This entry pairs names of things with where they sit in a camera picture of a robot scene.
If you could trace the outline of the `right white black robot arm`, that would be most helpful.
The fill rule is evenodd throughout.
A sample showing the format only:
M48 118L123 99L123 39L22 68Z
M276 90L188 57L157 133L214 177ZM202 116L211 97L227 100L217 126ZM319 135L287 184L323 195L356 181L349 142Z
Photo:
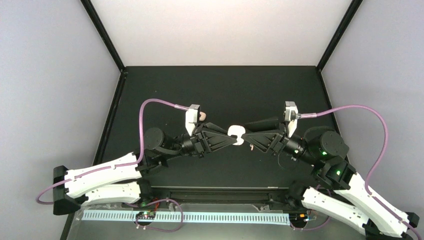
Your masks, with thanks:
M312 127L312 134L298 136L291 123L266 119L245 125L241 138L263 153L285 153L312 166L317 184L342 197L338 200L317 188L294 182L285 204L293 210L305 208L326 214L356 229L368 240L408 240L419 216L405 212L382 199L346 160L349 147L327 126Z

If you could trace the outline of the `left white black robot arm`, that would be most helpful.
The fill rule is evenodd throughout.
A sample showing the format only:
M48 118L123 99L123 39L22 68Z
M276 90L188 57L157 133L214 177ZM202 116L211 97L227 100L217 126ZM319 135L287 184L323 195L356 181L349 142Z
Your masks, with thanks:
M224 130L207 122L171 137L152 127L144 133L143 150L87 168L57 166L53 170L53 214L68 215L81 207L103 203L149 202L153 198L151 186L144 176L166 167L171 159L202 158L231 145L241 145L245 132L243 126L232 125Z

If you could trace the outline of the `cream earbud charging case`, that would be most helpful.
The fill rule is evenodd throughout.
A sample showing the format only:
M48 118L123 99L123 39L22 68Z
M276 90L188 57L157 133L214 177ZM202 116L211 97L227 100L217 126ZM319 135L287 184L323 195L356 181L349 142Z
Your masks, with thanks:
M235 137L236 143L233 143L235 146L240 146L244 143L242 135L246 133L246 129L241 125L231 125L227 130L227 135L230 137Z

